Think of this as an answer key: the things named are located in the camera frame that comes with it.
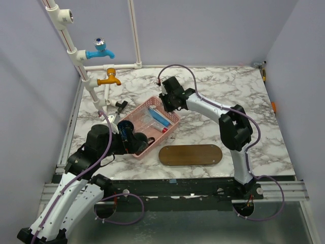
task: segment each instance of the white wall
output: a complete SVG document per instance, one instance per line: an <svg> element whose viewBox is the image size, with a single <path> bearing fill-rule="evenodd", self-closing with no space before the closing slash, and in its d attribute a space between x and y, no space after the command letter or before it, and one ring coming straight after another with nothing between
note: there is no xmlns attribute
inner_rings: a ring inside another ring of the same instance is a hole
<svg viewBox="0 0 325 244"><path fill-rule="evenodd" d="M56 0L61 9L71 9L74 23L68 25L70 36L78 50L96 51L96 37L106 40L107 49L114 59L92 58L85 66L103 64L134 64L136 55L133 43L128 1L107 0Z"/></svg>
<svg viewBox="0 0 325 244"><path fill-rule="evenodd" d="M116 57L84 64L136 61L127 0L57 0L72 10L70 35L79 50L102 36ZM144 65L250 65L263 61L297 0L134 0Z"/></svg>
<svg viewBox="0 0 325 244"><path fill-rule="evenodd" d="M297 0L134 2L143 64L236 66L266 58Z"/></svg>
<svg viewBox="0 0 325 244"><path fill-rule="evenodd" d="M0 243L21 243L51 179L79 75L41 1L0 2Z"/></svg>
<svg viewBox="0 0 325 244"><path fill-rule="evenodd" d="M325 243L325 1L300 0L267 56L267 90Z"/></svg>

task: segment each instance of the plastic basket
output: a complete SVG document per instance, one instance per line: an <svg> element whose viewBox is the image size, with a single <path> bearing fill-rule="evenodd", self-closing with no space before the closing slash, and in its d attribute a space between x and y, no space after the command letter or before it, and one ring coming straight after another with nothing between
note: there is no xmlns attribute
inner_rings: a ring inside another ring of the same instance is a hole
<svg viewBox="0 0 325 244"><path fill-rule="evenodd" d="M156 110L159 111L164 117L166 117L168 120L170 120L173 123L167 127L168 130L165 133L162 133L150 126L145 129L143 128L142 122L140 119L141 111L144 110L144 108L149 108L150 105L155 105ZM151 152L157 145L159 145L163 140L165 140L172 134L172 132L178 127L180 117L174 112L170 112L170 113L165 112L164 106L161 103L160 99L157 97L151 97L147 101L145 101L143 104L141 104L139 107L137 107L135 110L133 110L123 120L131 121L134 125L135 132L138 131L138 128L141 128L141 132L144 133L148 138L149 137L155 138L155 141L147 149L145 149L140 155L133 154L133 156L135 158L142 159L149 152Z"/></svg>

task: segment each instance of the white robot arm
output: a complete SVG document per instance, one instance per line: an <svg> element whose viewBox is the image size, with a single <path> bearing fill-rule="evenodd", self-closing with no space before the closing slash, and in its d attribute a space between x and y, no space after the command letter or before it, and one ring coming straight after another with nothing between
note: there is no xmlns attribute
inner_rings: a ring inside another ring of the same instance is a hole
<svg viewBox="0 0 325 244"><path fill-rule="evenodd" d="M175 77L165 80L162 83L161 90L159 97L164 104L165 111L187 109L198 112L219 124L221 140L232 155L235 180L243 186L250 185L253 182L253 177L247 167L245 155L252 134L252 127L248 119L227 111L226 109L230 106L219 104L202 95L199 97L194 89L184 90ZM217 106L212 106L211 103L203 101L202 98ZM245 113L239 105L232 109Z"/></svg>
<svg viewBox="0 0 325 244"><path fill-rule="evenodd" d="M229 112L227 108L229 109L230 106L216 103L207 98L204 100L208 102L203 101L203 96L198 96L193 89L184 90L175 77L171 77L162 83L162 93L159 97L166 112L175 109L187 109L198 112L219 124L221 140L231 151L235 182L240 187L241 192L248 192L255 184L247 165L249 156L246 147L251 141L252 134L252 127L248 119L237 113ZM239 105L231 109L245 113ZM130 121L121 121L116 126L115 131L117 133L112 135L112 145L107 156L126 153L139 154L148 146L146 136L142 133L134 133ZM76 223L104 195L114 195L114 188L110 179L100 174L92 177L99 165L87 172L82 178L74 181L62 193L62 189L76 175L89 168L103 155L108 143L108 134L108 128L104 125L95 125L91 128L86 143L68 158L66 172L43 213L30 228L23 228L19 232L18 238L21 241L28 244L67 244L67 237ZM85 188L83 194L75 200L83 188Z"/></svg>

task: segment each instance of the orange faucet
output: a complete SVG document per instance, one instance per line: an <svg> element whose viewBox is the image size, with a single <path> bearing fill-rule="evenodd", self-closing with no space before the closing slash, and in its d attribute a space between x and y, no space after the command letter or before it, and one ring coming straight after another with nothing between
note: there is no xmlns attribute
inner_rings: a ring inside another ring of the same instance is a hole
<svg viewBox="0 0 325 244"><path fill-rule="evenodd" d="M120 80L115 78L116 75L116 70L113 68L107 69L107 76L108 78L106 80L99 80L97 79L97 84L98 85L104 85L104 84L114 84L116 83L117 85L122 85Z"/></svg>

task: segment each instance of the wooden board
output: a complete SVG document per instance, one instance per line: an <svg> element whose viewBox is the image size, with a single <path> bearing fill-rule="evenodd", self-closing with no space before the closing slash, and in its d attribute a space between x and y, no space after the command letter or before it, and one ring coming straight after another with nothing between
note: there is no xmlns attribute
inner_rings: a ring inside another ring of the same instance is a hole
<svg viewBox="0 0 325 244"><path fill-rule="evenodd" d="M212 144L164 146L159 152L159 160L167 166L211 165L221 159L221 149Z"/></svg>

